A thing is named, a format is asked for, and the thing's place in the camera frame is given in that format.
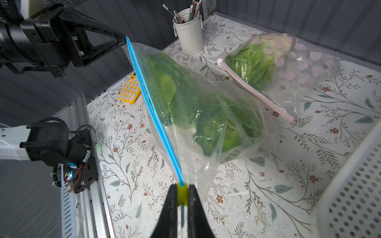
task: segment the green lettuce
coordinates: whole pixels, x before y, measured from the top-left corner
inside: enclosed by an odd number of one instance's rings
[[[194,125],[193,140],[204,155],[214,153],[222,135],[222,153],[239,147],[247,138],[252,143],[262,138],[262,119],[253,108],[247,109],[244,101],[232,101],[208,91],[198,80],[192,80],[200,75],[180,67],[163,52],[146,55],[139,61],[161,122],[182,129]]]
[[[274,60],[283,58],[285,53],[291,48],[291,43],[285,42],[286,34],[270,35],[271,39],[256,36],[252,41],[247,42],[236,53],[225,58],[226,64],[242,79],[253,88],[263,91],[270,82],[272,73],[276,70]],[[274,47],[281,44],[281,49]],[[272,54],[266,54],[264,49],[273,50]]]

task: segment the blue zipper seal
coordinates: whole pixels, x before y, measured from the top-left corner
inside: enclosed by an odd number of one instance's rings
[[[146,81],[144,79],[144,76],[142,74],[142,71],[140,70],[138,60],[136,58],[134,49],[132,48],[130,39],[126,37],[127,40],[127,46],[128,46],[128,51],[130,53],[131,61],[132,61],[132,66],[134,67],[136,77],[138,78],[139,84],[141,86],[141,92],[144,98],[144,101],[146,102],[149,114],[152,116],[152,120],[154,122],[154,125],[156,127],[157,132],[159,133],[160,139],[162,140],[165,150],[172,162],[172,165],[174,167],[174,170],[176,172],[177,177],[179,178],[179,184],[180,186],[185,186],[184,178],[182,176],[181,172],[181,165],[180,162],[174,153],[173,145],[171,143],[171,140],[169,139],[162,123],[160,122],[159,115],[157,114],[157,111],[155,109],[155,106],[153,104],[152,98],[149,94],[149,90],[146,84]]]

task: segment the ziploc bag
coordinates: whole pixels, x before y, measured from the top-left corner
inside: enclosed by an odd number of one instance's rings
[[[216,57],[239,84],[289,122],[300,99],[339,72],[339,59],[289,34],[263,33]]]
[[[268,138],[264,108],[235,85],[211,82],[155,48],[127,44],[159,149],[180,185],[196,185],[203,200],[220,163],[255,152]]]

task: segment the floral tablecloth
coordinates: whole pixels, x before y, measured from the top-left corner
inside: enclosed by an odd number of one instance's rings
[[[164,51],[209,80],[230,80],[215,56],[261,31],[213,15],[204,48],[188,56],[179,42]],[[116,237],[149,237],[168,187],[176,182],[158,151],[140,96],[118,93],[128,77],[88,105]],[[216,237],[317,237],[315,206],[351,153],[381,116],[381,74],[341,61],[341,74],[307,95],[294,123],[278,113],[276,151],[220,165],[203,204]],[[186,235],[186,226],[179,229]]]

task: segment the white plastic basket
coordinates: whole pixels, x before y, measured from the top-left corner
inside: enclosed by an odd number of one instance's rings
[[[317,206],[320,238],[381,238],[381,120],[332,180]]]

